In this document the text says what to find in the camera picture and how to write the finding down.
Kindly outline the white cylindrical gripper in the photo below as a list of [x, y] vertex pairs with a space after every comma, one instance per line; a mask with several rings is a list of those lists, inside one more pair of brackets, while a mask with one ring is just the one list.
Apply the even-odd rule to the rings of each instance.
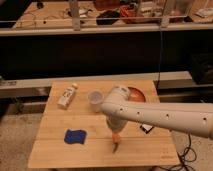
[[113, 133], [121, 132], [127, 124], [126, 120], [120, 119], [118, 117], [107, 116], [106, 122], [108, 127], [111, 129]]

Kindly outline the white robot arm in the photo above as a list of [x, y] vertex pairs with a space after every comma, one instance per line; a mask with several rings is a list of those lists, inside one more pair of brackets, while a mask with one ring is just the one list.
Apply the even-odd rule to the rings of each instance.
[[118, 122], [132, 121], [213, 140], [212, 103], [147, 103], [129, 101], [126, 86], [115, 86], [101, 105]]

